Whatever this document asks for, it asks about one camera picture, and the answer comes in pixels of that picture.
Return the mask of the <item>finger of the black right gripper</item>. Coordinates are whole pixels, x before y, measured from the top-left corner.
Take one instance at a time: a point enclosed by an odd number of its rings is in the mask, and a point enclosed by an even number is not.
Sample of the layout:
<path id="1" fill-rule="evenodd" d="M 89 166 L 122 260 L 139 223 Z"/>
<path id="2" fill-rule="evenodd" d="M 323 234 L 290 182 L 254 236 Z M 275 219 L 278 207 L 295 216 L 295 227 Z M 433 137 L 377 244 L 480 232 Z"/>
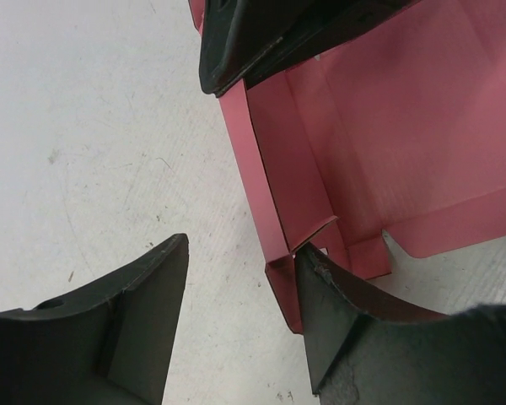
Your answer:
<path id="1" fill-rule="evenodd" d="M 280 41 L 311 1 L 206 1 L 199 79 L 221 95 Z"/>
<path id="2" fill-rule="evenodd" d="M 246 87 L 352 41 L 413 4 L 412 0 L 314 1 L 245 74 Z"/>

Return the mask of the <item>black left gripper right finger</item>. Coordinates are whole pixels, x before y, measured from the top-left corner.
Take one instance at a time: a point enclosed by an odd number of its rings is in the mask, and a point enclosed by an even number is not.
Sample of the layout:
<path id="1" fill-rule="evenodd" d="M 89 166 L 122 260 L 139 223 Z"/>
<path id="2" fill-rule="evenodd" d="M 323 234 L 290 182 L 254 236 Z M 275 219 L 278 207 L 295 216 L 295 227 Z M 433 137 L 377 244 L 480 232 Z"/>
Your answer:
<path id="1" fill-rule="evenodd" d="M 445 315 L 308 244 L 296 254 L 312 391 L 324 404 L 506 404 L 506 305 Z"/>

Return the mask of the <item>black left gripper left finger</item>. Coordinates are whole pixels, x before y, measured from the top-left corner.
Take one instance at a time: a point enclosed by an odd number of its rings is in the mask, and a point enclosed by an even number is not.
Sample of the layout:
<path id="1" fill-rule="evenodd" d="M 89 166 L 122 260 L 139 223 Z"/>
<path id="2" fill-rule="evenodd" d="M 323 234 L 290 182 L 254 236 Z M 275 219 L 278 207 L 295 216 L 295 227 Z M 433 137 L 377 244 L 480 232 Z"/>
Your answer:
<path id="1" fill-rule="evenodd" d="M 176 234 L 31 310 L 0 312 L 0 404 L 160 404 L 189 264 Z"/>

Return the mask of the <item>pink paper box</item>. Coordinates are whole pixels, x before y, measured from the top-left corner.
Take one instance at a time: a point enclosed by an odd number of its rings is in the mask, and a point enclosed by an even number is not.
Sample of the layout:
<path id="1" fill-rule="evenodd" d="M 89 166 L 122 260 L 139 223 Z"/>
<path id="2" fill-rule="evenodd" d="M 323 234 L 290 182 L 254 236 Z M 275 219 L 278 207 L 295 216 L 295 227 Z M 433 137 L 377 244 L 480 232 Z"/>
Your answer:
<path id="1" fill-rule="evenodd" d="M 386 236 L 416 258 L 506 236 L 506 1 L 413 2 L 215 95 L 292 332 L 304 245 L 371 279 L 390 273 Z"/>

